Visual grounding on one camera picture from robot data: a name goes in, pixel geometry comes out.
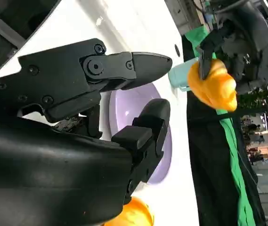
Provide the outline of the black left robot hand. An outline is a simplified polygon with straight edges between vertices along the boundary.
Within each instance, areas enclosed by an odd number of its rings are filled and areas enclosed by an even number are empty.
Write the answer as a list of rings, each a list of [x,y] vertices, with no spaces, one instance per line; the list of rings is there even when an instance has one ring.
[[[268,88],[268,25],[264,19],[224,16],[198,47],[199,77],[209,78],[213,54],[236,81],[239,95]]]

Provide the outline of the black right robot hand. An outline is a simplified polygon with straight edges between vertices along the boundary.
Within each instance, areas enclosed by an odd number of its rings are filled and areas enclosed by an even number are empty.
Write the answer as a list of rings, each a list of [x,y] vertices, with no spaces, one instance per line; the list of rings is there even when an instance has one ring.
[[[163,157],[171,107],[149,101],[110,141],[101,93],[167,74],[172,59],[106,54],[99,39],[21,56],[0,77],[0,226],[94,226],[118,216]]]

